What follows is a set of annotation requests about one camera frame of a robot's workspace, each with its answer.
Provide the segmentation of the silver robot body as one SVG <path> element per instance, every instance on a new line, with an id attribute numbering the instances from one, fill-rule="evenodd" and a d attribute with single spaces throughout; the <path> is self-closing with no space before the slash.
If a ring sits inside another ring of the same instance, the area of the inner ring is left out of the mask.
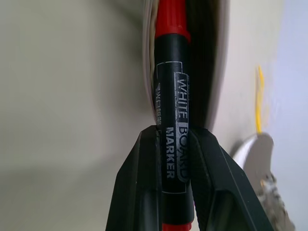
<path id="1" fill-rule="evenodd" d="M 233 154 L 233 160 L 243 169 L 275 231 L 295 231 L 271 171 L 274 147 L 267 133 L 246 139 Z"/>

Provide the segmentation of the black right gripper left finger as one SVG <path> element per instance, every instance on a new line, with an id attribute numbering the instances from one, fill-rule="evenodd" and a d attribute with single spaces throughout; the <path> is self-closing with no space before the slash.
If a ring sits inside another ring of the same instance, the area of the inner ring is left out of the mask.
<path id="1" fill-rule="evenodd" d="M 161 231 L 156 129 L 149 126 L 117 173 L 107 231 Z"/>

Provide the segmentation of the thin yellow strip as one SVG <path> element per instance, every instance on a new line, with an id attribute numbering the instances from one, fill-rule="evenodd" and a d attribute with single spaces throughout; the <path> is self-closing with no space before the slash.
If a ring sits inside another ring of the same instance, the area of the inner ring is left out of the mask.
<path id="1" fill-rule="evenodd" d="M 262 132 L 262 105 L 263 105 L 263 95 L 264 95 L 264 75 L 259 65 L 257 67 L 257 77 L 256 77 L 256 103 L 255 103 L 255 123 L 257 133 Z"/>

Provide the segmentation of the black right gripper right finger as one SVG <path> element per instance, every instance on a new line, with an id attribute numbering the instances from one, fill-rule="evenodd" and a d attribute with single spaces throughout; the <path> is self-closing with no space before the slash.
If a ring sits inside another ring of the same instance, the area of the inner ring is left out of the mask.
<path id="1" fill-rule="evenodd" d="M 275 231 L 243 169 L 207 129 L 190 136 L 192 194 L 200 231 Z"/>

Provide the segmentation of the red whiteboard marker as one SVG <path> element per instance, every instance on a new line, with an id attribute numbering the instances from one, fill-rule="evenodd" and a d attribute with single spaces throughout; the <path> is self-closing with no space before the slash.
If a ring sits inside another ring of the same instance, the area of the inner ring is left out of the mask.
<path id="1" fill-rule="evenodd" d="M 188 153 L 190 41 L 186 0 L 159 0 L 154 103 L 161 157 L 162 231 L 190 231 L 194 219 Z"/>

